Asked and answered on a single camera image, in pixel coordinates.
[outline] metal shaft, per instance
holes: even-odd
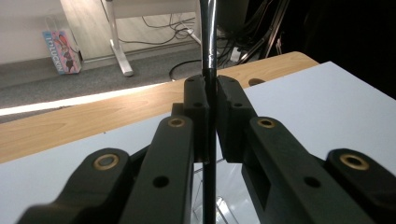
[[[204,223],[216,222],[216,0],[200,0],[202,73],[209,112],[209,162],[204,164]]]

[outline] wall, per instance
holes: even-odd
[[[2,0],[0,7],[0,64],[50,56],[42,31],[45,18],[67,27],[60,0]]]

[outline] floor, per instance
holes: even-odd
[[[70,29],[78,43],[84,61],[103,58],[113,55],[110,48],[111,31],[106,18],[102,1],[100,0],[61,0],[64,13]],[[143,18],[118,19],[119,38],[126,41],[139,41],[148,43],[162,43],[170,40],[175,35],[175,30],[168,24],[184,21],[188,27],[192,27],[195,13],[182,13],[174,15],[149,16]],[[193,42],[186,33],[162,45],[150,45],[142,43],[121,43],[125,52],[141,51],[144,49],[156,49],[164,46],[180,45]]]
[[[0,123],[78,105],[80,102],[85,104],[102,100],[105,99],[103,96],[127,94],[141,87],[201,73],[201,51],[196,43],[154,50],[140,56],[130,60],[135,71],[132,77],[123,76],[116,63],[105,65],[103,61],[97,62],[100,66],[84,69],[78,75],[62,76],[56,74],[50,58],[33,63],[1,65],[0,83],[8,85],[0,87]],[[176,67],[186,61],[195,63]],[[29,76],[36,79],[21,82],[21,77]]]

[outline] screw hole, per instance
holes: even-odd
[[[275,124],[269,119],[260,119],[258,121],[259,125],[264,128],[274,128]]]
[[[178,128],[184,125],[184,119],[171,119],[168,121],[169,126]]]
[[[255,85],[258,85],[258,84],[263,83],[263,82],[265,82],[265,81],[262,80],[262,79],[252,78],[251,80],[248,81],[248,85],[249,86],[255,86]]]
[[[340,161],[355,170],[368,170],[370,165],[367,161],[362,159],[359,156],[353,155],[353,154],[343,154],[340,156]]]
[[[169,178],[163,175],[157,176],[152,181],[152,184],[154,185],[155,188],[161,189],[169,184]]]
[[[315,189],[320,188],[320,182],[312,176],[308,176],[308,177],[304,178],[304,182],[309,187],[312,187]]]
[[[105,171],[115,167],[120,161],[120,158],[115,154],[106,154],[98,157],[93,162],[93,167],[96,170]]]

